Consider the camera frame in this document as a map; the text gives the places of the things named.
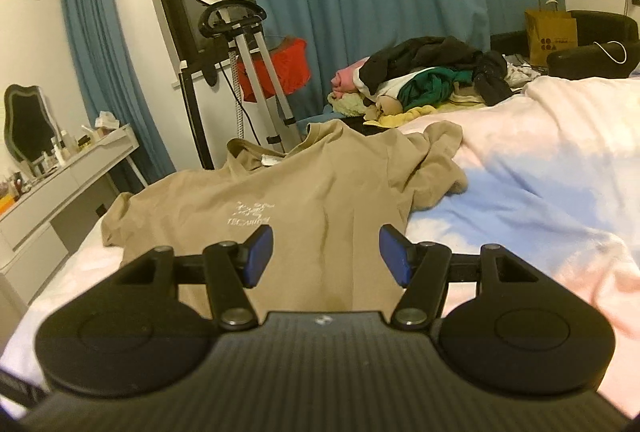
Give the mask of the beige t-shirt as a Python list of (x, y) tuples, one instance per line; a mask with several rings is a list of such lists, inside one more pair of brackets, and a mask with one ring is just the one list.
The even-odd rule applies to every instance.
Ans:
[(248, 294), (259, 315), (390, 313), (401, 288), (378, 252), (378, 232), (387, 224), (405, 230), (411, 212), (465, 191), (454, 160), (462, 140), (449, 121), (367, 136), (338, 120), (314, 124), (284, 155), (230, 140), (222, 168), (180, 171), (118, 196), (102, 240), (130, 262), (157, 246), (198, 254), (266, 224), (273, 254)]

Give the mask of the white folding board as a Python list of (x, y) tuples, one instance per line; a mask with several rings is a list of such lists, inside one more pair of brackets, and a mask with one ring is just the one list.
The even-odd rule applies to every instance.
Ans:
[(198, 96), (196, 95), (193, 76), (201, 70), (200, 65), (191, 66), (186, 60), (179, 62), (178, 80), (179, 88), (182, 95), (184, 109), (186, 110), (186, 118), (190, 126), (192, 140), (195, 146), (198, 160), (204, 170), (213, 171), (216, 169), (212, 151), (209, 148), (206, 136), (205, 126), (198, 104)]

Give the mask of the pile of mixed clothes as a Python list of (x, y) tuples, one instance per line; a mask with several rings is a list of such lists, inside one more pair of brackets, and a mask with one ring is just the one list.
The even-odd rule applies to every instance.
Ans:
[(427, 114), (495, 106), (539, 76), (520, 54), (424, 36), (338, 70), (328, 103), (345, 121), (398, 128)]

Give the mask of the white vanity desk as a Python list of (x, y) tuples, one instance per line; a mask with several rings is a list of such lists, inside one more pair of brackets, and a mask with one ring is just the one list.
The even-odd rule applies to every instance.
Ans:
[(139, 147), (134, 129), (100, 138), (67, 161), (1, 215), (1, 292), (21, 313), (84, 241), (118, 195), (110, 173)]

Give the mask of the cosmetics on desk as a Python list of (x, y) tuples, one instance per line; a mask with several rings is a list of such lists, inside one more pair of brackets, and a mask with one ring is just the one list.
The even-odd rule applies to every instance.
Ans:
[(19, 200), (1, 203), (1, 218), (29, 215), (45, 218), (63, 204), (73, 201), (117, 163), (127, 159), (138, 148), (129, 124), (99, 137), (86, 134), (89, 144), (79, 146), (65, 131), (54, 143), (54, 170), (44, 174)]

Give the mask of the red cloth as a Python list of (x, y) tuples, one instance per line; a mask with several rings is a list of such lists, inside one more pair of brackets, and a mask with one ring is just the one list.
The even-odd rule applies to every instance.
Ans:
[[(311, 79), (311, 71), (306, 59), (306, 47), (307, 43), (303, 39), (285, 38), (276, 48), (269, 52), (274, 70), (276, 70), (280, 85), (286, 96), (300, 90)], [(262, 61), (262, 55), (259, 53), (253, 54), (252, 61), (254, 62), (262, 92), (267, 98), (272, 97), (276, 94), (276, 91), (272, 85), (266, 65)], [(244, 102), (255, 103), (256, 98), (242, 59), (239, 59), (236, 63), (236, 71), (238, 72)]]

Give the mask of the blue window curtain left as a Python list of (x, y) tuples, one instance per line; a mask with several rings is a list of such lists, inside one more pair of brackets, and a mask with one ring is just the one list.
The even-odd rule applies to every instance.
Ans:
[(129, 124), (134, 164), (154, 183), (175, 171), (131, 62), (115, 0), (61, 0), (80, 95), (91, 121), (102, 111)]

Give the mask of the wavy black vanity mirror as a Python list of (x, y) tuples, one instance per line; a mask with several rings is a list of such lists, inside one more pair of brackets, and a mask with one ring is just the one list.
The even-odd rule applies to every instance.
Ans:
[(54, 155), (58, 126), (42, 89), (37, 85), (11, 84), (3, 96), (4, 142), (10, 156), (38, 174), (43, 155)]

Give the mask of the exercise bike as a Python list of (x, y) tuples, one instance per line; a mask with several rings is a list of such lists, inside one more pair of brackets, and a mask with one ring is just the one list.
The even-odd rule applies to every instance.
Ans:
[(253, 103), (264, 125), (262, 141), (284, 152), (295, 147), (302, 137), (267, 45), (266, 10), (252, 0), (195, 1), (203, 7), (200, 35), (210, 48), (221, 48), (228, 55), (239, 122), (250, 120), (245, 104)]

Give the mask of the brown paper bag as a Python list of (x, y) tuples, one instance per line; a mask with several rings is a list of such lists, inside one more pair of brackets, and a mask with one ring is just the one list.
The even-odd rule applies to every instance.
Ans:
[(547, 58), (556, 51), (576, 48), (577, 20), (560, 7), (558, 0), (538, 2), (538, 7), (525, 11), (529, 62), (547, 66)]

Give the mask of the black round chair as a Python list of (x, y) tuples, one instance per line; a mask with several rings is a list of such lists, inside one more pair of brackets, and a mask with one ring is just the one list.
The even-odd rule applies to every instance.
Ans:
[(623, 14), (571, 10), (577, 46), (552, 52), (544, 66), (551, 77), (627, 79), (639, 66), (639, 24)]

